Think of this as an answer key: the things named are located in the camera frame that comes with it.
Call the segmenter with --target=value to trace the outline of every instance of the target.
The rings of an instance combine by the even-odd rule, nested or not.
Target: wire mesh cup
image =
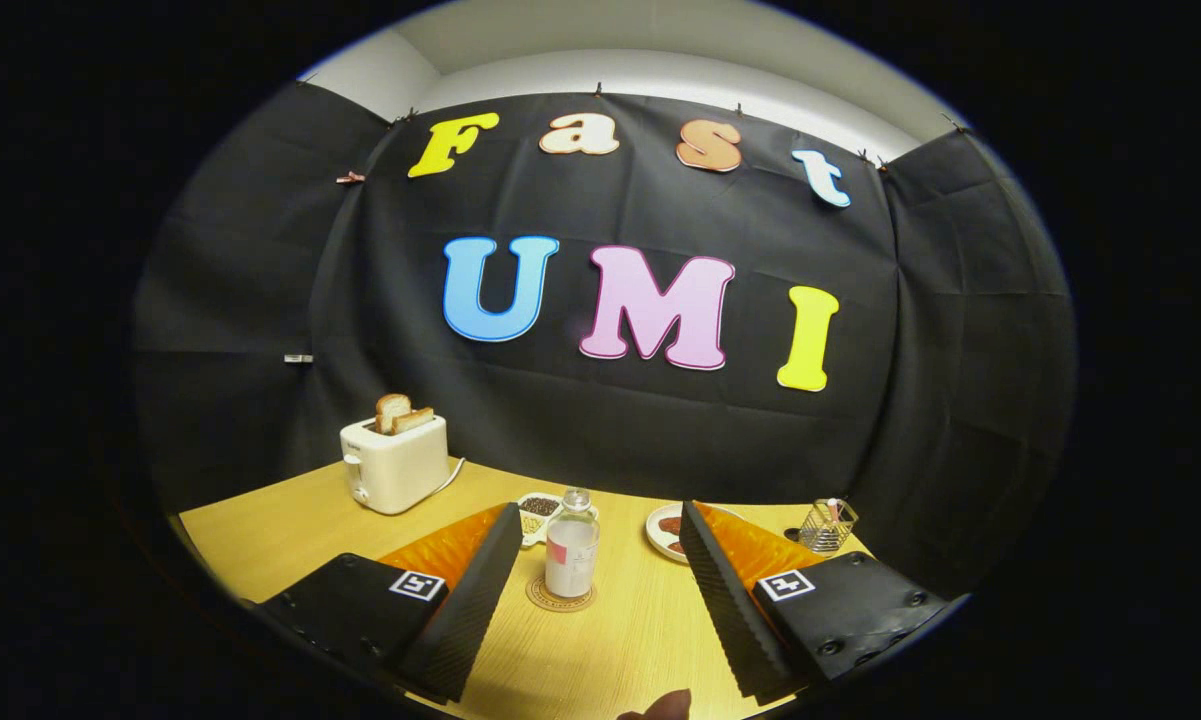
[[[819,556],[836,556],[853,533],[858,512],[838,498],[815,500],[805,524],[800,528],[800,544]]]

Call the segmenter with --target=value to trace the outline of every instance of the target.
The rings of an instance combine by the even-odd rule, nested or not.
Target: bottle cap
[[[591,492],[586,488],[568,488],[560,499],[569,512],[586,512],[591,508]]]

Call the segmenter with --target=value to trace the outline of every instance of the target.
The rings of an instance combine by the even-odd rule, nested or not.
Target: letter u
[[[444,283],[444,319],[460,336],[480,342],[514,340],[537,323],[542,307],[542,284],[546,281],[546,259],[560,250],[549,236],[518,236],[510,251],[519,258],[516,296],[504,313],[489,313],[480,306],[480,278],[485,259],[498,250],[486,236],[460,236],[444,246],[449,272]]]

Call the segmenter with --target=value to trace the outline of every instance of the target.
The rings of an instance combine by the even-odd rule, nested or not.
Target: toaster cord
[[[467,461],[466,457],[459,457],[458,464],[453,466],[453,473],[449,474],[449,479],[444,481],[443,486],[440,486],[434,491],[431,491],[430,493],[428,493],[428,497],[435,496],[435,493],[443,491],[443,488],[446,487],[449,487],[449,484],[453,482],[454,478],[458,478],[458,473],[462,469],[462,464],[466,461]]]

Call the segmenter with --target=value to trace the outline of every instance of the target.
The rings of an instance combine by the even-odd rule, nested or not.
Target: yellow letter
[[[619,149],[613,132],[617,125],[609,115],[578,113],[551,120],[556,128],[542,137],[537,146],[552,155],[567,155],[581,150],[587,155],[605,155]]]
[[[787,295],[796,306],[796,329],[791,332],[791,355],[787,365],[778,368],[778,384],[818,392],[827,386],[823,355],[827,352],[827,329],[832,316],[839,311],[839,301],[815,287],[796,286]]]
[[[422,151],[422,160],[410,168],[410,178],[430,176],[432,173],[443,173],[453,167],[453,158],[449,151],[458,151],[458,155],[471,150],[476,144],[479,128],[489,130],[498,124],[498,113],[485,113],[458,120],[446,120],[431,126],[431,140],[428,149]]]

